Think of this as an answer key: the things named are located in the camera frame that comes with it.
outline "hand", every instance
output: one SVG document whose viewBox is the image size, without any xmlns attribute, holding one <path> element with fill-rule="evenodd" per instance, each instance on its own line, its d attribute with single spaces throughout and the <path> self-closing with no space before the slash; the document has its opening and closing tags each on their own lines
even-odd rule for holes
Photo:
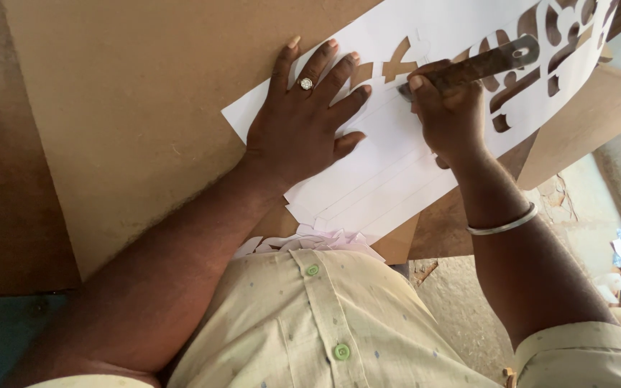
<svg viewBox="0 0 621 388">
<path fill-rule="evenodd" d="M 370 86 L 362 86 L 330 107 L 359 63 L 358 53 L 350 53 L 318 84 L 337 52 L 336 40 L 322 44 L 299 75 L 299 79 L 309 78 L 313 87 L 306 91 L 294 84 L 287 90 L 291 64 L 299 56 L 299 39 L 291 40 L 275 62 L 267 98 L 250 125 L 242 160 L 261 163 L 270 177 L 281 179 L 287 189 L 347 156 L 365 138 L 363 133 L 352 132 L 335 140 L 335 132 L 371 94 Z"/>
<path fill-rule="evenodd" d="M 449 66 L 449 59 L 421 66 L 407 79 L 414 96 L 411 111 L 423 124 L 428 146 L 449 166 L 456 166 L 488 151 L 483 138 L 485 116 L 480 81 L 440 93 L 423 74 Z"/>
</svg>

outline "beige shirt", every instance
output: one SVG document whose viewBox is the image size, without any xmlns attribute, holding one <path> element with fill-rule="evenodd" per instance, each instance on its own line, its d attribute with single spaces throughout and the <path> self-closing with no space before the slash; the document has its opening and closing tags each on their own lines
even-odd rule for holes
<svg viewBox="0 0 621 388">
<path fill-rule="evenodd" d="M 231 262 L 196 333 L 168 388 L 499 386 L 465 366 L 403 276 L 357 252 Z M 621 327 L 540 331 L 519 346 L 513 369 L 519 387 L 621 387 Z M 99 386 L 147 385 L 90 375 L 36 388 Z"/>
</svg>

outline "knife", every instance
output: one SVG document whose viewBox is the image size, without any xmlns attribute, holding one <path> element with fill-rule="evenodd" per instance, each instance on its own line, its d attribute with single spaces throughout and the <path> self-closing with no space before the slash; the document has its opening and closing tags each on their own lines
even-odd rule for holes
<svg viewBox="0 0 621 388">
<path fill-rule="evenodd" d="M 455 86 L 468 84 L 478 79 L 528 66 L 538 60 L 540 47 L 533 35 L 524 35 L 518 40 L 465 59 L 446 68 L 424 74 L 424 77 L 440 92 Z M 402 97 L 413 102 L 409 83 L 397 87 Z"/>
</svg>

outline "silver bangle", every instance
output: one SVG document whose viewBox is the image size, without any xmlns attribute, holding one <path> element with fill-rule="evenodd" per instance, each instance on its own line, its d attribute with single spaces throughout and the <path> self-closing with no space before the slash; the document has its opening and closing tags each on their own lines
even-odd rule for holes
<svg viewBox="0 0 621 388">
<path fill-rule="evenodd" d="M 507 225 L 498 226 L 497 228 L 489 228 L 489 229 L 475 229 L 470 226 L 467 226 L 466 229 L 472 235 L 492 235 L 492 234 L 501 234 L 502 232 L 506 232 L 509 229 L 514 229 L 519 225 L 526 224 L 530 221 L 531 218 L 534 218 L 535 215 L 538 214 L 538 208 L 535 207 L 533 202 L 530 202 L 530 209 L 526 212 L 520 219 L 510 222 Z"/>
</svg>

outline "green button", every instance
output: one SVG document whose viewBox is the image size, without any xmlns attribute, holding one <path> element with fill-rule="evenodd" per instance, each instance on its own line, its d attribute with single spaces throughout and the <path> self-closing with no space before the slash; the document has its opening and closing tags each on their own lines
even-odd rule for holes
<svg viewBox="0 0 621 388">
<path fill-rule="evenodd" d="M 317 265 L 313 264 L 308 269 L 306 269 L 306 273 L 310 276 L 315 276 L 315 274 L 320 271 Z"/>
<path fill-rule="evenodd" d="M 339 344 L 335 347 L 335 357 L 338 360 L 344 361 L 349 358 L 349 347 L 345 344 Z"/>
</svg>

